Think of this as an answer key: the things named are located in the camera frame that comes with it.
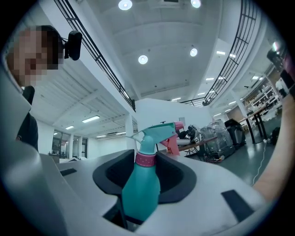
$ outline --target black rubber pad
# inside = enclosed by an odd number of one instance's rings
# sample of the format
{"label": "black rubber pad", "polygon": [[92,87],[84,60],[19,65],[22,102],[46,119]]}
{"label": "black rubber pad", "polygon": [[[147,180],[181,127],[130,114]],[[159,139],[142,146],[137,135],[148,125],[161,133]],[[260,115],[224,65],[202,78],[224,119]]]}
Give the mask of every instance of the black rubber pad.
{"label": "black rubber pad", "polygon": [[243,221],[254,212],[235,190],[223,192],[221,195],[224,197],[239,222]]}

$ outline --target railing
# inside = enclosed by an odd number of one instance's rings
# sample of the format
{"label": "railing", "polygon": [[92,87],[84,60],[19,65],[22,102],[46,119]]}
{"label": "railing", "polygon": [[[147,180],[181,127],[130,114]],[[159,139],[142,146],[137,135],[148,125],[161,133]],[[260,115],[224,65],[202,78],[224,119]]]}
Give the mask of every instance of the railing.
{"label": "railing", "polygon": [[134,100],[132,100],[124,87],[122,86],[121,82],[118,80],[112,69],[110,68],[109,64],[106,62],[105,58],[97,48],[96,44],[90,37],[89,33],[84,28],[83,24],[81,23],[80,19],[76,15],[74,9],[70,5],[68,0],[54,0],[62,14],[64,15],[65,19],[69,23],[69,25],[72,27],[73,30],[77,30],[82,33],[82,43],[86,47],[86,49],[89,51],[93,59],[96,61],[96,63],[99,65],[99,67],[102,69],[102,71],[105,73],[105,75],[109,78],[109,80],[113,83],[113,85],[116,87],[116,89],[119,91],[119,93],[124,97],[124,99],[128,102],[128,104],[132,107],[132,109],[135,111],[135,103]]}
{"label": "railing", "polygon": [[[239,24],[234,42],[230,49],[230,53],[219,75],[216,77],[214,84],[209,89],[205,97],[198,98],[207,102],[204,104],[205,106],[210,104],[214,98],[217,97],[217,95],[222,91],[222,89],[234,75],[252,38],[256,17],[257,7],[253,1],[241,0],[241,14]],[[184,101],[182,103],[189,104],[191,101],[193,100]]]}

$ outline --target white cable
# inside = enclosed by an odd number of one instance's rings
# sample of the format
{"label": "white cable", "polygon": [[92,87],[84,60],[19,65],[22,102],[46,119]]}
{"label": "white cable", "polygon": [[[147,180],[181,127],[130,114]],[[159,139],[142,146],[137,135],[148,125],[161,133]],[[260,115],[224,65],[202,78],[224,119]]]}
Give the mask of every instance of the white cable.
{"label": "white cable", "polygon": [[257,170],[257,175],[255,175],[255,177],[253,178],[252,186],[254,185],[255,178],[259,175],[259,169],[262,167],[262,162],[263,162],[263,160],[264,160],[264,154],[265,154],[265,152],[266,152],[266,143],[265,143],[265,145],[264,145],[263,158],[262,158],[262,161],[261,161],[261,163],[260,163],[260,166],[259,166],[259,168],[258,168],[258,170]]}

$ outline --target spray bottle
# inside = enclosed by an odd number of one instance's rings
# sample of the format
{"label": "spray bottle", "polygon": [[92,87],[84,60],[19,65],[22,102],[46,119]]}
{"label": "spray bottle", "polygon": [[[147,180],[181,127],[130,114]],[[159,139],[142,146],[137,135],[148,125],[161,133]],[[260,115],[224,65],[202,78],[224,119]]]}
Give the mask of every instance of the spray bottle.
{"label": "spray bottle", "polygon": [[141,141],[135,137],[140,132],[129,137],[137,140],[141,148],[136,154],[133,172],[122,190],[126,216],[145,221],[156,209],[160,182],[156,175],[155,145],[161,142],[172,154],[179,155],[176,130],[182,127],[182,122],[159,124],[140,131],[144,133]]}

